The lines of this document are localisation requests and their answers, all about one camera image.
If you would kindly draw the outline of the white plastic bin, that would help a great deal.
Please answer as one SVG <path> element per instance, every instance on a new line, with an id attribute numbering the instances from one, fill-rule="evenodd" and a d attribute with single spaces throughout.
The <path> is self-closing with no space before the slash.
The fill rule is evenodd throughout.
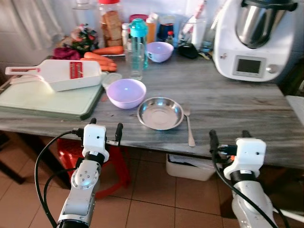
<path id="1" fill-rule="evenodd" d="M 189 158 L 180 155 L 166 155 L 166 172 L 174 177 L 208 181 L 216 174 L 210 159 Z"/>

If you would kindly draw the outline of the steel plate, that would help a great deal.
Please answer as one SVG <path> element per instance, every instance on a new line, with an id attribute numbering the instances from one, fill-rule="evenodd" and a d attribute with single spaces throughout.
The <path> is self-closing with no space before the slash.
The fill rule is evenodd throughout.
<path id="1" fill-rule="evenodd" d="M 179 126 L 185 115 L 182 106 L 171 98 L 151 97 L 139 104 L 137 117 L 144 126 L 163 131 Z"/>

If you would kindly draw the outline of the small white round lid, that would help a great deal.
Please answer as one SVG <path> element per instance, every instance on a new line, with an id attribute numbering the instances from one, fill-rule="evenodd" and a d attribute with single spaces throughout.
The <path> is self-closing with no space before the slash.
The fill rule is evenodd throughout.
<path id="1" fill-rule="evenodd" d="M 109 72 L 102 72 L 100 76 L 101 76 L 101 85 L 106 90 L 108 89 L 108 86 L 111 85 L 113 82 L 123 78 L 121 74 L 109 73 Z"/>

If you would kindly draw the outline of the orange carrot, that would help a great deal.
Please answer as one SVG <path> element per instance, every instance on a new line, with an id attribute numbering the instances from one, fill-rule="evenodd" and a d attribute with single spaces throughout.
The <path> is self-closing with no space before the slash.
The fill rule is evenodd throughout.
<path id="1" fill-rule="evenodd" d="M 98 62 L 102 71 L 116 72 L 117 65 L 113 62 Z"/>
<path id="2" fill-rule="evenodd" d="M 100 62 L 100 65 L 107 65 L 107 66 L 116 65 L 116 63 L 112 59 L 103 57 L 102 55 L 98 55 L 93 52 L 85 52 L 83 55 L 83 58 L 81 58 L 80 60 L 98 61 L 98 62 Z"/>
<path id="3" fill-rule="evenodd" d="M 121 55 L 124 54 L 124 48 L 123 46 L 98 48 L 96 50 L 93 50 L 93 53 L 98 55 Z"/>

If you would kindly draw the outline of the white mandoline slicer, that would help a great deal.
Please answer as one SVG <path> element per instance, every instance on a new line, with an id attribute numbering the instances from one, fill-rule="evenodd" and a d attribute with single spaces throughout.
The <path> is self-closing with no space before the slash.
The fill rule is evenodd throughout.
<path id="1" fill-rule="evenodd" d="M 45 59 L 37 66 L 6 67 L 7 75 L 31 75 L 59 92 L 97 86 L 101 83 L 101 67 L 95 61 Z"/>

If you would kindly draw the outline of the clear drinking glass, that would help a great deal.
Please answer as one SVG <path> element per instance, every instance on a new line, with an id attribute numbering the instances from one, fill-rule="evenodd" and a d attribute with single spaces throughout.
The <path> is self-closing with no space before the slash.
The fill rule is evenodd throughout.
<path id="1" fill-rule="evenodd" d="M 145 69 L 145 50 L 143 43 L 137 41 L 128 42 L 128 60 L 130 64 L 130 78 L 141 80 L 143 78 L 143 70 Z"/>

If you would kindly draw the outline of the purple vegetable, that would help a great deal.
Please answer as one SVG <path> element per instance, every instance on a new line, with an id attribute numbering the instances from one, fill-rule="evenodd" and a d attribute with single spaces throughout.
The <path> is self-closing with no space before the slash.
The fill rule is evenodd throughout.
<path id="1" fill-rule="evenodd" d="M 53 50 L 53 55 L 50 59 L 69 59 L 69 60 L 79 60 L 82 55 L 77 50 L 69 47 L 57 47 Z"/>

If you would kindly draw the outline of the white kitchen food processor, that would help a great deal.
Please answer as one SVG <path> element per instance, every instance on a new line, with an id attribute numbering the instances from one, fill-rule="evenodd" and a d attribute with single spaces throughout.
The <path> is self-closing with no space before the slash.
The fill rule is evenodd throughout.
<path id="1" fill-rule="evenodd" d="M 220 74 L 273 82 L 289 70 L 302 0 L 227 0 L 218 14 L 213 60 Z"/>

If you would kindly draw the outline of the small purple bowl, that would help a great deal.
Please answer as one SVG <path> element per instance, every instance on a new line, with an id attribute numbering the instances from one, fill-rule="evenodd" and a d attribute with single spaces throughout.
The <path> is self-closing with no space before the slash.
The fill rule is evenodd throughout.
<path id="1" fill-rule="evenodd" d="M 146 56 L 150 61 L 162 63 L 167 61 L 174 52 L 172 44 L 165 42 L 153 42 L 146 44 Z"/>

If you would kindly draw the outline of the black rounded object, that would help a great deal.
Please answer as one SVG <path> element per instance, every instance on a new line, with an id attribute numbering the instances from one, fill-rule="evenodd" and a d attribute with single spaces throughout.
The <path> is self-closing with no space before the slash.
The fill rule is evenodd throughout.
<path id="1" fill-rule="evenodd" d="M 180 56 L 189 59 L 197 59 L 199 57 L 199 52 L 192 43 L 179 44 L 177 47 L 177 53 L 180 54 Z"/>

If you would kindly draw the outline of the red-lidded glass jar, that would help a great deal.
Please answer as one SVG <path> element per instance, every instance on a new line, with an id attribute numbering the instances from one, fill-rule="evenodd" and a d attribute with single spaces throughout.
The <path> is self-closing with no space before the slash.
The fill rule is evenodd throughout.
<path id="1" fill-rule="evenodd" d="M 98 0 L 105 47 L 123 46 L 120 0 Z"/>

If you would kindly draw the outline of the teal-capped water bottle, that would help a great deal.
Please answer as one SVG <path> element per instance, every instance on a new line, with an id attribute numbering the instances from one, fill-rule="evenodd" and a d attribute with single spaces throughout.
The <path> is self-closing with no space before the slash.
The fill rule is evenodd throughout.
<path id="1" fill-rule="evenodd" d="M 145 21 L 141 18 L 133 19 L 130 24 L 131 42 L 128 50 L 133 61 L 133 67 L 138 66 L 139 69 L 146 69 L 148 67 L 148 60 L 146 57 L 146 35 L 148 27 Z"/>

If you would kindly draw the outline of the orange sauce bottle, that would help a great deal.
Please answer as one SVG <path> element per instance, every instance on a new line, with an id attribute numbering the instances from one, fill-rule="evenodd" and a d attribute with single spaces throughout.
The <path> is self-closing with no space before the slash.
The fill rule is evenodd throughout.
<path id="1" fill-rule="evenodd" d="M 157 13 L 150 13 L 148 18 L 146 18 L 145 23 L 147 26 L 146 33 L 146 43 L 152 43 L 156 41 L 156 29 L 158 26 L 158 17 Z"/>

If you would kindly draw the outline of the dark blue jar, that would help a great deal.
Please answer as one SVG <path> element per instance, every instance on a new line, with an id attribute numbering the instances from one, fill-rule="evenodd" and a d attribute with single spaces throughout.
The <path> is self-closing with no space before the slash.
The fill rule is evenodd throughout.
<path id="1" fill-rule="evenodd" d="M 174 24 L 176 22 L 175 15 L 164 15 L 159 17 L 159 28 L 157 32 L 157 41 L 166 41 L 169 32 L 174 31 Z"/>

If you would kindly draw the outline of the clear plastic utensil container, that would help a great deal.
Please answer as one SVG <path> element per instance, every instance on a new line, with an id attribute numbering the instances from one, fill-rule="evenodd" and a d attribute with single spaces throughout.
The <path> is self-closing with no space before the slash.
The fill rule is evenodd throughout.
<path id="1" fill-rule="evenodd" d="M 196 0 L 196 5 L 187 7 L 190 17 L 181 25 L 178 46 L 191 44 L 200 50 L 206 32 L 206 6 L 207 0 Z"/>

